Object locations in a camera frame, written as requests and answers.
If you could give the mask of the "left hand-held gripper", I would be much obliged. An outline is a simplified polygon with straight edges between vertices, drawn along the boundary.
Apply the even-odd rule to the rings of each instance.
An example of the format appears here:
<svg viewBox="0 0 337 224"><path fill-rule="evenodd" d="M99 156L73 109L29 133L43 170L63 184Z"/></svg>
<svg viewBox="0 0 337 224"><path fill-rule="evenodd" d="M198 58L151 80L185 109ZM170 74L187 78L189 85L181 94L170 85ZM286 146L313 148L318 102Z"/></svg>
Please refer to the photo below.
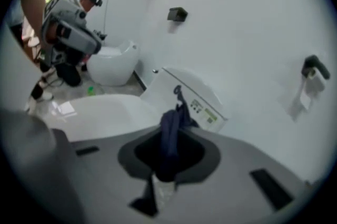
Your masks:
<svg viewBox="0 0 337 224"><path fill-rule="evenodd" d="M41 59L48 66L66 62L68 49L75 49L84 54L97 54L102 42L86 27L86 13L78 0L50 0L43 15L42 36L50 23L57 23L54 43L48 43L41 51Z"/></svg>

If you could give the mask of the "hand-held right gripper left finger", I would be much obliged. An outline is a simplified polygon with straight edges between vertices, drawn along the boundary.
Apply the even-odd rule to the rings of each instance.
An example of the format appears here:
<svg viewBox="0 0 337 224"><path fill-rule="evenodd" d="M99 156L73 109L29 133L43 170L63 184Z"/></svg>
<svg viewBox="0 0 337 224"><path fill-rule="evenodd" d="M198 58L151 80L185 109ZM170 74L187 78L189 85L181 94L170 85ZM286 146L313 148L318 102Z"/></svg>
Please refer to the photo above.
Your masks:
<svg viewBox="0 0 337 224"><path fill-rule="evenodd" d="M153 126L109 138L69 142L65 132L52 129L56 141L54 169L57 208L64 224L156 224L154 218L129 207L146 188L119 164L118 150L128 142L159 132Z"/></svg>

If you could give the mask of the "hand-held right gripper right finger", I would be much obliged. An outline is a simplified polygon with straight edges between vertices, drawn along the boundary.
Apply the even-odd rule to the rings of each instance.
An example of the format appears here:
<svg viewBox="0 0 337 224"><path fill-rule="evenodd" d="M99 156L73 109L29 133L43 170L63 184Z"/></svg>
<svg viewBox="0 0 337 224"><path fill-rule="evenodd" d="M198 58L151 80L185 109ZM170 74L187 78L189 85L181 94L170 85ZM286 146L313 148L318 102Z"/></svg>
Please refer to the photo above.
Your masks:
<svg viewBox="0 0 337 224"><path fill-rule="evenodd" d="M161 224L282 224L301 209L307 187L296 174L255 146L198 128L193 134L214 143L221 159L202 183L184 184L159 213ZM274 211L250 172L265 169L292 197Z"/></svg>

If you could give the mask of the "white toilet lid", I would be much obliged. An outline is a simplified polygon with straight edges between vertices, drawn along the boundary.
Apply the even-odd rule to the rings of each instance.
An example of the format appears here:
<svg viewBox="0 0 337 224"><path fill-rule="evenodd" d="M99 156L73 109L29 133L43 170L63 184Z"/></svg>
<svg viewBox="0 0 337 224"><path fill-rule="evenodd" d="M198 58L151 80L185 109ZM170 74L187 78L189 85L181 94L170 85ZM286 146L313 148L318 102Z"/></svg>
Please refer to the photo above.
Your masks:
<svg viewBox="0 0 337 224"><path fill-rule="evenodd" d="M146 129L158 125L161 116L138 96L104 94L64 102L51 108L43 120L77 142Z"/></svg>

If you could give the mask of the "dark blue wiping cloth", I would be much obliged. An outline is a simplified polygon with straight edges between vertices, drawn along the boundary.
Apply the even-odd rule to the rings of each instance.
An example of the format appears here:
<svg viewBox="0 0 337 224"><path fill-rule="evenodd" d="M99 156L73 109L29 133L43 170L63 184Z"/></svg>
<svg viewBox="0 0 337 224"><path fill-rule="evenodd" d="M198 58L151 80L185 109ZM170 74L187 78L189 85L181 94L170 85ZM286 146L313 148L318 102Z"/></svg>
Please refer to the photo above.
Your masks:
<svg viewBox="0 0 337 224"><path fill-rule="evenodd" d="M205 155L205 149L199 142L180 132L191 126L198 128L199 124L190 116L182 86L177 85L173 93L181 104L177 104L174 110L165 112L160 121L160 160L155 174L163 182L177 182L180 172L199 163Z"/></svg>

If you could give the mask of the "egg-shaped white toilet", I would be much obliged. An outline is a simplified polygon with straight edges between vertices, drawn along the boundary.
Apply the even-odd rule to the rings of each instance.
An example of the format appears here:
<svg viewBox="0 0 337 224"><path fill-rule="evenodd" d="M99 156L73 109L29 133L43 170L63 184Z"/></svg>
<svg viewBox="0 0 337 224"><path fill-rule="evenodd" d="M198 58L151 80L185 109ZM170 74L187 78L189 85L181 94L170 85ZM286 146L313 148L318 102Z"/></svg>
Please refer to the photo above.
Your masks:
<svg viewBox="0 0 337 224"><path fill-rule="evenodd" d="M124 41L117 47L103 46L87 61L88 74L97 84L123 86L134 72L139 53L140 48L133 41Z"/></svg>

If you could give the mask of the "white toilet with tank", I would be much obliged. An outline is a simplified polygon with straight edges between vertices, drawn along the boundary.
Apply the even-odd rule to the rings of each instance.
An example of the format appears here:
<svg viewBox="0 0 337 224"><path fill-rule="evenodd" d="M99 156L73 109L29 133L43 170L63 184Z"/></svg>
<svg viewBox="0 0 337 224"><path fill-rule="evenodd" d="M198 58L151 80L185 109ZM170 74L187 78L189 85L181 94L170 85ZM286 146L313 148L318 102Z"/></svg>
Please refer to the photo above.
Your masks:
<svg viewBox="0 0 337 224"><path fill-rule="evenodd" d="M141 99L163 114L181 105L182 93L190 117L200 128L220 132L228 121L224 107L214 90L189 70L163 67L141 95Z"/></svg>

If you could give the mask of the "white toilet paper roll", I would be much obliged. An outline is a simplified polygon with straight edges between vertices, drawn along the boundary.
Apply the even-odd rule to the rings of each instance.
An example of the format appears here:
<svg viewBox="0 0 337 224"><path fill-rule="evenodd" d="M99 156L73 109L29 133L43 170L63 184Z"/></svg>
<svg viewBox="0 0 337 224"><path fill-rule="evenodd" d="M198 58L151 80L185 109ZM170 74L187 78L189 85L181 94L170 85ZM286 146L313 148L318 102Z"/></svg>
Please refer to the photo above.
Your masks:
<svg viewBox="0 0 337 224"><path fill-rule="evenodd" d="M299 97L300 104L306 111L310 109L314 97L325 89L325 84L326 79L316 67L309 69Z"/></svg>

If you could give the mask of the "person's left hand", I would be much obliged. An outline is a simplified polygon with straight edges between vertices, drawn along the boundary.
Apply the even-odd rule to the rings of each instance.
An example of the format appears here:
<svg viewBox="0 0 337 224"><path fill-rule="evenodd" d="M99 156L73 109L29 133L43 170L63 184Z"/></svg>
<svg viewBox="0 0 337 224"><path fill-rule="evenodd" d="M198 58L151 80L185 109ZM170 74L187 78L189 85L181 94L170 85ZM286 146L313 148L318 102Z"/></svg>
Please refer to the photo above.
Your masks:
<svg viewBox="0 0 337 224"><path fill-rule="evenodd" d="M54 43L57 40L57 23L50 23L45 34L46 43Z"/></svg>

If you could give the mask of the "black wall paper holder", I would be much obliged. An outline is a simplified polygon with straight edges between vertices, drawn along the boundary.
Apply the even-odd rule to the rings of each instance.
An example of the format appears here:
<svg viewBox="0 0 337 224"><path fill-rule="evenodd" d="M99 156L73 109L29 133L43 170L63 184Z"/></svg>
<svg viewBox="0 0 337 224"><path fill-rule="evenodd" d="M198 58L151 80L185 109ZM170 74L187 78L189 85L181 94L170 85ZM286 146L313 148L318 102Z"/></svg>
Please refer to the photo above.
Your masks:
<svg viewBox="0 0 337 224"><path fill-rule="evenodd" d="M168 21L184 22L188 16L188 12L182 7L170 8L167 16Z"/></svg>
<svg viewBox="0 0 337 224"><path fill-rule="evenodd" d="M316 55L310 55L305 58L301 74L307 78L309 75L309 72L311 69L318 69L318 71L322 74L323 78L325 80L329 80L331 77L331 74L329 70L326 68L326 66L319 60L319 58Z"/></svg>

